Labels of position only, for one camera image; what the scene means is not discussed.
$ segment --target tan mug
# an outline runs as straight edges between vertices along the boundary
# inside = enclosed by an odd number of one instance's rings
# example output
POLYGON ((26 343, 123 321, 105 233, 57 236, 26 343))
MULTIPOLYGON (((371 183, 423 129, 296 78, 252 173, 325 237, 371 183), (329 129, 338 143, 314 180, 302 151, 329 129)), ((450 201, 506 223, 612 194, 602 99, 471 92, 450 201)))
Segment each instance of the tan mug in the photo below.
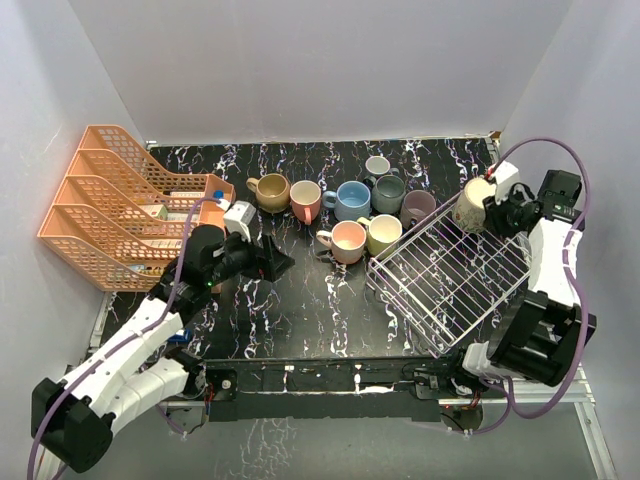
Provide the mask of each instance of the tan mug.
POLYGON ((358 223, 367 227, 367 250, 373 257, 381 253, 386 257, 395 250, 402 236, 402 223, 391 215, 378 215, 371 220, 359 218, 358 223))
POLYGON ((280 213, 289 206, 289 181, 279 173, 270 173, 260 180, 250 178, 247 187, 255 192, 258 205, 268 213, 280 213))
POLYGON ((453 221, 460 230, 467 233, 480 233, 484 230, 486 214, 482 201, 495 193, 496 186, 484 178, 469 180, 453 207, 453 221))
POLYGON ((293 213, 305 225, 311 225, 320 213, 322 190, 317 183, 301 180, 291 187, 291 208, 293 213))
POLYGON ((337 262, 351 265, 362 258, 367 234, 359 223, 345 220, 330 232, 320 230, 316 233, 316 239, 331 249, 337 262))

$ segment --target white wire rack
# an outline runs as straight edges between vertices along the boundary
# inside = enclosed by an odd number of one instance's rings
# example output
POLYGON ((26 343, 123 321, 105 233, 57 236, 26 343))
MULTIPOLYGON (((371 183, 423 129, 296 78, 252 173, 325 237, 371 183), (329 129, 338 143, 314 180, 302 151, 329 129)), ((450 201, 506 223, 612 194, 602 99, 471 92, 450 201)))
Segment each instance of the white wire rack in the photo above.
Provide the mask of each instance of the white wire rack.
POLYGON ((405 233, 386 258, 372 258, 367 285, 393 305, 419 336, 418 349, 438 357, 483 321, 499 322, 529 276, 524 234, 503 241, 462 232, 451 220, 458 195, 405 233))

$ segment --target brown mug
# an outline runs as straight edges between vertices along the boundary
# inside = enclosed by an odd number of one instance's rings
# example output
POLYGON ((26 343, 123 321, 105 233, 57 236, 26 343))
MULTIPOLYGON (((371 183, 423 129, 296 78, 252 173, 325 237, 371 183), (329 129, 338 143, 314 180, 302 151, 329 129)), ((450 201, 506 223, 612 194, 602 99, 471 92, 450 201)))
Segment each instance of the brown mug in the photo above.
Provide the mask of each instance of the brown mug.
POLYGON ((247 188, 256 194, 258 205, 267 213, 280 213, 289 206, 289 180, 279 173, 270 173, 260 180, 250 178, 247 188))

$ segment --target mug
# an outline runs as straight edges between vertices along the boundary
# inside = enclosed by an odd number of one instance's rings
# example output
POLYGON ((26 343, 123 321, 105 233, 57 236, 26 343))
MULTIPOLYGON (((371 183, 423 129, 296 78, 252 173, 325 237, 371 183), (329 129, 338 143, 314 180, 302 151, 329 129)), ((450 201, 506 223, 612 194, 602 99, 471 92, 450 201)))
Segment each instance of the mug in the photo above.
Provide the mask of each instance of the mug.
POLYGON ((362 257, 367 234, 359 223, 346 220, 338 223, 331 232, 320 230, 316 239, 331 249, 337 262, 351 265, 362 257))
POLYGON ((305 225, 311 225, 320 213, 322 190, 317 183, 301 180, 291 187, 291 207, 293 213, 305 225))
POLYGON ((400 221, 405 229, 420 223, 436 210, 436 199, 429 192, 414 190, 407 193, 400 209, 400 221))
POLYGON ((255 192, 258 205, 265 212, 280 213, 289 206, 289 181, 279 173, 270 173, 260 180, 250 178, 247 187, 255 192))
POLYGON ((367 170, 369 175, 376 178, 388 173, 392 173, 394 175, 398 175, 400 173, 400 170, 397 168, 391 168, 389 160, 379 155, 369 157, 369 159, 364 163, 364 168, 367 170))
POLYGON ((364 183, 371 188, 371 204, 380 213, 394 214, 400 210, 405 196, 404 181, 396 175, 367 177, 364 183))
POLYGON ((484 230, 485 211, 482 200, 496 193, 496 186, 484 178, 471 179, 453 207, 453 221, 460 230, 480 233, 484 230))
POLYGON ((335 192, 324 192, 322 204, 330 209, 340 221, 356 221, 371 213, 371 192, 364 183, 345 182, 335 192))
POLYGON ((382 257, 386 257, 397 245, 402 236, 402 224, 400 220, 391 215, 378 215, 371 220, 359 218, 358 223, 367 226, 367 250, 371 256, 376 257, 385 252, 382 257))

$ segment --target mug handle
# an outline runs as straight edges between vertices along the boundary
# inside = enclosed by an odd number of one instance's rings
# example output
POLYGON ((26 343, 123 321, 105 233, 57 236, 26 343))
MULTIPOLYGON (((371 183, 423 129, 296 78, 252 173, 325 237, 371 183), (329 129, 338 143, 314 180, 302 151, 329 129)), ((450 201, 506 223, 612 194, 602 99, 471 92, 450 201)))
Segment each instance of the mug handle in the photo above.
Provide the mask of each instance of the mug handle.
POLYGON ((331 232, 326 230, 320 230, 316 233, 316 240, 318 240, 325 247, 331 248, 331 232))
POLYGON ((369 220, 368 218, 364 218, 364 217, 360 217, 358 219, 358 223, 364 225, 365 227, 369 227, 371 225, 371 220, 369 220))
POLYGON ((336 192, 324 192, 322 194, 322 204, 327 208, 335 208, 337 201, 338 194, 336 192))
POLYGON ((373 190, 373 187, 376 186, 377 181, 378 179, 376 177, 374 177, 373 175, 370 175, 367 178, 365 178, 362 181, 362 183, 364 183, 367 187, 369 187, 369 190, 373 190))
POLYGON ((258 189, 259 181, 260 180, 258 180, 257 178, 250 178, 249 180, 247 180, 247 188, 252 192, 255 192, 258 189))

